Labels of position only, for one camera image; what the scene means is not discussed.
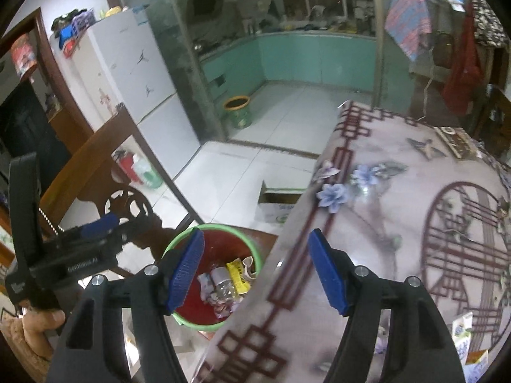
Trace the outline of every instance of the floor tile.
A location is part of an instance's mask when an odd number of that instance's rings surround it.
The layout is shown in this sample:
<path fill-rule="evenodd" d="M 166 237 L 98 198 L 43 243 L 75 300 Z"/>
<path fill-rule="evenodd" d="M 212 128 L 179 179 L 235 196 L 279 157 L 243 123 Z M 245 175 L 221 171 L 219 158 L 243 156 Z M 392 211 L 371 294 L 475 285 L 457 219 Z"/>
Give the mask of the floor tile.
<path fill-rule="evenodd" d="M 154 263 L 151 249 L 140 249 L 133 243 L 124 245 L 123 250 L 117 255 L 117 262 L 121 268 L 136 274 L 141 269 Z"/>
<path fill-rule="evenodd" d="M 268 187 L 305 189 L 311 176 L 310 171 L 255 160 L 241 177 L 213 221 L 280 234 L 282 225 L 265 222 L 257 206 L 262 182 L 265 181 Z"/>
<path fill-rule="evenodd" d="M 352 99 L 370 104 L 371 94 L 335 86 L 269 82 L 252 96 L 253 123 L 231 138 L 321 154 L 337 122 L 338 106 Z"/>
<path fill-rule="evenodd" d="M 261 150 L 260 148 L 237 146 L 236 144 L 229 144 L 218 141 L 208 141 L 206 144 L 202 146 L 202 149 L 205 151 L 210 151 L 212 153 L 219 153 L 227 156 L 246 158 L 247 160 L 253 160 L 258 154 L 258 152 Z"/>
<path fill-rule="evenodd" d="M 153 210 L 162 219 L 164 228 L 175 229 L 187 215 L 186 209 L 180 203 L 171 200 L 166 195 L 158 200 L 153 206 Z"/>
<path fill-rule="evenodd" d="M 301 96 L 302 86 L 266 83 L 251 97 L 249 108 L 254 119 L 280 121 Z"/>
<path fill-rule="evenodd" d="M 278 164 L 292 169 L 304 170 L 312 172 L 316 160 L 311 158 L 300 157 L 294 154 L 281 153 L 271 149 L 261 149 L 254 161 L 265 162 L 270 164 Z"/>
<path fill-rule="evenodd" d="M 64 230 L 86 225 L 99 219 L 99 212 L 92 202 L 75 199 L 60 222 Z"/>
<path fill-rule="evenodd" d="M 231 129 L 230 138 L 264 144 L 278 124 L 280 124 L 280 119 L 255 119 L 248 128 L 242 130 Z"/>
<path fill-rule="evenodd" d="M 281 122 L 266 143 L 321 154 L 334 127 L 335 122 L 330 126 Z"/>
<path fill-rule="evenodd" d="M 211 220 L 251 161 L 202 149 L 176 179 L 175 184 L 197 213 L 204 220 Z M 178 203 L 170 190 L 163 197 Z"/>
<path fill-rule="evenodd" d="M 142 193 L 147 198 L 147 200 L 149 200 L 149 203 L 151 203 L 152 206 L 155 205 L 155 203 L 163 195 L 165 190 L 167 190 L 167 185 L 165 183 L 163 183 L 157 189 L 149 188 L 149 187 L 146 187 L 145 185 L 134 183 L 134 182 L 131 182 L 130 186 L 139 190 L 139 192 Z"/>

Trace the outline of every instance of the trash bin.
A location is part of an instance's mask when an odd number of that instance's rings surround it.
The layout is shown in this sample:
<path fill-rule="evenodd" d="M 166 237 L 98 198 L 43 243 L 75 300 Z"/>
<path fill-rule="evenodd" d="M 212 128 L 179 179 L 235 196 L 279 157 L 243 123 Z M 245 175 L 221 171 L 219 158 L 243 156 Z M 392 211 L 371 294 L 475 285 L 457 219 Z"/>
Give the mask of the trash bin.
<path fill-rule="evenodd" d="M 172 314 L 182 325 L 199 331 L 213 332 L 218 330 L 226 319 L 218 319 L 213 307 L 200 299 L 200 283 L 197 276 L 208 272 L 214 262 L 229 263 L 236 258 L 244 259 L 252 256 L 256 273 L 262 268 L 263 260 L 254 243 L 235 228 L 224 225 L 200 225 L 196 228 L 204 232 L 204 254 L 195 273 L 190 290 L 183 305 Z M 165 250 L 179 248 L 186 244 L 187 237 L 193 228 L 177 235 Z"/>
<path fill-rule="evenodd" d="M 234 96 L 224 103 L 229 119 L 234 128 L 243 129 L 252 124 L 252 114 L 248 108 L 249 96 Z"/>

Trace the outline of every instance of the blue gripper pad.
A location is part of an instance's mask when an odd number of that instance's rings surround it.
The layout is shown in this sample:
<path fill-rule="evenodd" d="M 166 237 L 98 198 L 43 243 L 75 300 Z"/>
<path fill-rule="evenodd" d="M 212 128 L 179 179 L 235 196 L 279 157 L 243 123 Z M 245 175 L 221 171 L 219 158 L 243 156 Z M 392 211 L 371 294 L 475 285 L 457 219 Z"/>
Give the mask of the blue gripper pad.
<path fill-rule="evenodd" d="M 103 233 L 108 232 L 110 229 L 117 227 L 118 225 L 119 218 L 115 213 L 110 212 L 95 222 L 83 225 L 80 230 L 80 236 L 83 239 L 97 237 Z"/>
<path fill-rule="evenodd" d="M 167 309 L 170 312 L 174 312 L 185 302 L 203 253 L 204 233 L 199 229 L 194 229 L 188 240 L 187 248 L 183 252 L 172 278 L 169 280 Z"/>
<path fill-rule="evenodd" d="M 319 229 L 309 235 L 309 253 L 330 306 L 345 315 L 348 310 L 346 286 L 330 257 L 331 247 Z"/>

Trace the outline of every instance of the white refrigerator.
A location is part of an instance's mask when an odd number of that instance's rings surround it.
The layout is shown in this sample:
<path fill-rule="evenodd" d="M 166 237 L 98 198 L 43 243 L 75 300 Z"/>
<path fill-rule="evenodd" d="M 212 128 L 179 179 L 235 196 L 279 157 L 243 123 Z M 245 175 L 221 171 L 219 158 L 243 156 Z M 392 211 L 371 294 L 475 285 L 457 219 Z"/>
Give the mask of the white refrigerator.
<path fill-rule="evenodd" d="M 72 62 L 102 119 L 107 121 L 124 102 L 165 170 L 175 177 L 200 144 L 145 11 L 133 8 L 91 26 Z"/>

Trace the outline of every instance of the fire extinguisher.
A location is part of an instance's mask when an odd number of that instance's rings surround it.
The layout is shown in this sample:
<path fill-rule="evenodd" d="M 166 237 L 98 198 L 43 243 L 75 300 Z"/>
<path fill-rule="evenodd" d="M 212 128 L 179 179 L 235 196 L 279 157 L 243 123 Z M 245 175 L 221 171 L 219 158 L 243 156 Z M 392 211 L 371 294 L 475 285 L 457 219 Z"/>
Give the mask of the fire extinguisher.
<path fill-rule="evenodd" d="M 133 170 L 133 160 L 134 154 L 130 151 L 125 151 L 120 149 L 116 151 L 113 158 L 119 166 L 123 169 L 124 173 L 129 177 L 129 179 L 135 183 L 143 184 L 142 180 L 136 175 L 136 172 Z"/>

